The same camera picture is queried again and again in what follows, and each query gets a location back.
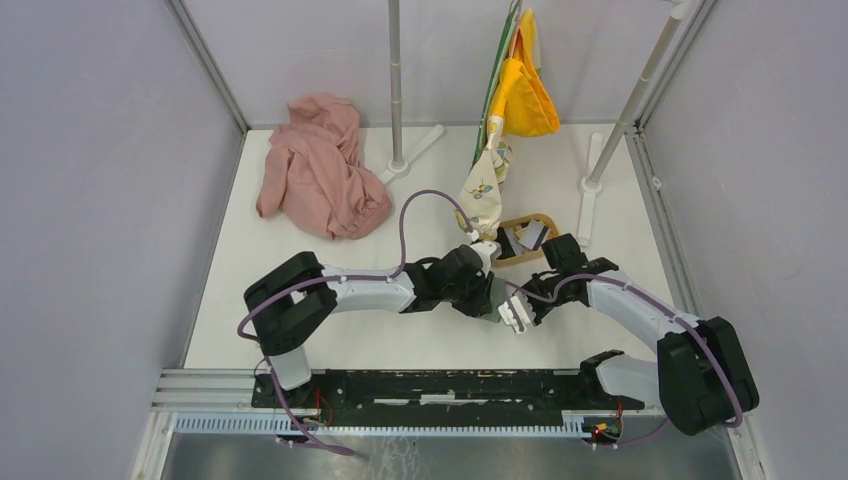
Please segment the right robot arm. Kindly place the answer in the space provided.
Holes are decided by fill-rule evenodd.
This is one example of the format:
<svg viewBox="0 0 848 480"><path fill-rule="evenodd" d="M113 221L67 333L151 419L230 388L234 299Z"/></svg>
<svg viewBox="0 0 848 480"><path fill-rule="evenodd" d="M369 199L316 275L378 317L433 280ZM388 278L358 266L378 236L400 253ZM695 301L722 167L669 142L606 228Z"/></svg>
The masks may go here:
<svg viewBox="0 0 848 480"><path fill-rule="evenodd" d="M581 362L577 392L591 408L615 397L661 408L681 433L694 436L715 426L737 428L760 402L759 392L733 325L704 320L648 293L606 258L590 260L570 234L542 245L549 269L511 286L500 305L515 332L536 327L555 308L580 303L616 321L650 348L639 360L608 350Z"/></svg>

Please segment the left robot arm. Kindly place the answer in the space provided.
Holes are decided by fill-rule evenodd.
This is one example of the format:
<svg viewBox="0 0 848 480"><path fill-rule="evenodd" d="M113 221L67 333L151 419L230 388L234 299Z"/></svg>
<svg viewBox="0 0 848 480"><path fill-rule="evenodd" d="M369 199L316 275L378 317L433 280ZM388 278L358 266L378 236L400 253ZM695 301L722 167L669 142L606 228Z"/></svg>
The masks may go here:
<svg viewBox="0 0 848 480"><path fill-rule="evenodd" d="M252 338L270 362L276 394L295 408L312 399L304 344L334 313L419 313L447 303L468 317L491 314L491 266L498 254L498 246L482 241L442 258L405 263L397 272L339 269L320 264L311 251L296 254L243 294Z"/></svg>

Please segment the yellow oval tray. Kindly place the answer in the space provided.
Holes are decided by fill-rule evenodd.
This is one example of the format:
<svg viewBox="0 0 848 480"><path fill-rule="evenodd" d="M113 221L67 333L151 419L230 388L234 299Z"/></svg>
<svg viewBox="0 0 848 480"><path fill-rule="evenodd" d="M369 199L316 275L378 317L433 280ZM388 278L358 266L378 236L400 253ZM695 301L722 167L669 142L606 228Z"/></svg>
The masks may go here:
<svg viewBox="0 0 848 480"><path fill-rule="evenodd" d="M513 229L515 233L520 229L522 225L526 225L531 220L538 220L549 226L550 231L547 240L550 240L560 234L555 222L547 215L542 213L534 213L530 215L526 215L523 217L506 220L503 221L499 227L503 227L504 229ZM542 245L535 251L525 251L522 255L516 256L514 258L508 260L495 260L493 265L495 267L509 267L514 266L520 263L526 263L532 260L536 260L542 258L544 256L542 252Z"/></svg>

